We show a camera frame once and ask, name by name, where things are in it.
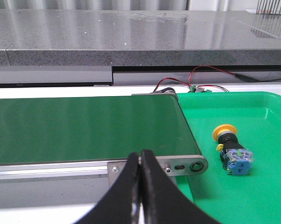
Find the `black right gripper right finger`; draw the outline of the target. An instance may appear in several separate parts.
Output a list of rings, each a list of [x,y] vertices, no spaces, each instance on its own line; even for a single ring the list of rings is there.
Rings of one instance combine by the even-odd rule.
[[[146,224],[218,224],[169,179],[151,150],[141,156],[141,189]]]

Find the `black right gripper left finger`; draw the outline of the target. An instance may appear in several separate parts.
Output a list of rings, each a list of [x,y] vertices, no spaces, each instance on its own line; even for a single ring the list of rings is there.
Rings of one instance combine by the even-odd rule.
[[[140,194],[138,154],[131,153],[108,192],[77,224],[137,224]]]

